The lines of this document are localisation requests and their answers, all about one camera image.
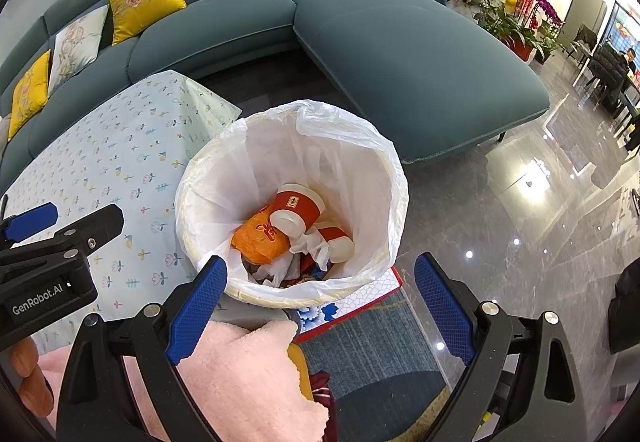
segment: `white pillow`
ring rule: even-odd
[[[2,118],[0,121],[0,159],[4,155],[6,143],[9,142],[9,124],[11,123],[11,114]]]
[[[109,6],[81,16],[56,35],[48,95],[98,57]]]

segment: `human hand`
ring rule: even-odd
[[[10,352],[11,364],[24,380],[18,390],[22,403],[37,417],[53,411],[53,396],[38,366],[38,348],[29,337],[16,343]]]

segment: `screw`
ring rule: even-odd
[[[488,314],[489,316],[495,316],[499,311],[500,307],[498,307],[491,301],[485,301],[484,303],[482,303],[482,312]]]
[[[84,318],[84,324],[88,327],[92,327],[96,323],[98,323],[98,314],[89,314],[86,318]]]
[[[558,314],[556,314],[555,312],[551,312],[550,310],[545,312],[545,321],[547,323],[551,323],[552,325],[555,325],[557,323],[559,323],[560,318],[558,317]]]
[[[160,306],[157,303],[147,305],[144,310],[144,314],[147,317],[156,317],[160,313]]]

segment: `tablecloth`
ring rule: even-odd
[[[154,74],[86,115],[12,184],[5,216],[45,202],[60,215],[24,243],[110,203],[125,219],[122,235],[89,258],[98,299],[34,335],[40,353],[72,343],[92,311],[105,321],[130,317],[194,278],[175,237],[175,191],[189,160],[240,112],[177,72]]]

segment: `sofa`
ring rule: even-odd
[[[302,49],[396,145],[404,162],[432,159],[543,114],[533,71],[446,0],[186,0],[187,7],[111,46],[49,96],[8,143],[0,192],[65,130],[107,99],[167,69],[192,79]],[[108,0],[59,0],[0,66],[0,114],[55,35]]]

